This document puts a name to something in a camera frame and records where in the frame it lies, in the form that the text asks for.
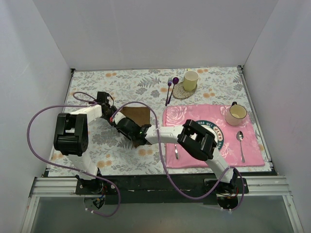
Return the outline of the brown cloth napkin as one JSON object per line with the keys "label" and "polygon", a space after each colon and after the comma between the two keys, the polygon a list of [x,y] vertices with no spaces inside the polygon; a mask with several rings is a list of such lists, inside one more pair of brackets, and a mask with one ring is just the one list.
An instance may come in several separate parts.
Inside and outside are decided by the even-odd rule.
{"label": "brown cloth napkin", "polygon": [[118,132],[132,141],[133,147],[150,145],[145,139],[147,130],[151,127],[150,110],[147,107],[123,107],[121,113],[125,116],[118,124]]}

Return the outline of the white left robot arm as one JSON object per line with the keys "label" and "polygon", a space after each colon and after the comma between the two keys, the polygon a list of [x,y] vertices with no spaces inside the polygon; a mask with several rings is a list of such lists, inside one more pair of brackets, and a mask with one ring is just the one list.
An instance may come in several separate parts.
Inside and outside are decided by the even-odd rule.
{"label": "white left robot arm", "polygon": [[79,174],[76,178],[82,188],[92,194],[104,194],[107,182],[96,178],[101,173],[86,150],[88,148],[88,125],[99,118],[110,119],[117,110],[113,98],[106,92],[98,92],[97,98],[85,107],[70,113],[59,113],[56,121],[53,145],[67,156]]}

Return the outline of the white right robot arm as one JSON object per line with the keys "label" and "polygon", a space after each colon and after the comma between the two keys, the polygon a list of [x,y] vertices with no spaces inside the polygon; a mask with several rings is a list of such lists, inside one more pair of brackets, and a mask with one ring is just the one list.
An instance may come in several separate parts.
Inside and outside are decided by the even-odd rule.
{"label": "white right robot arm", "polygon": [[179,144],[192,158],[212,169],[220,190],[231,193],[237,188],[238,174],[220,154],[216,136],[197,122],[188,119],[183,125],[158,128],[150,124],[139,126],[128,117],[115,117],[110,121],[134,146]]}

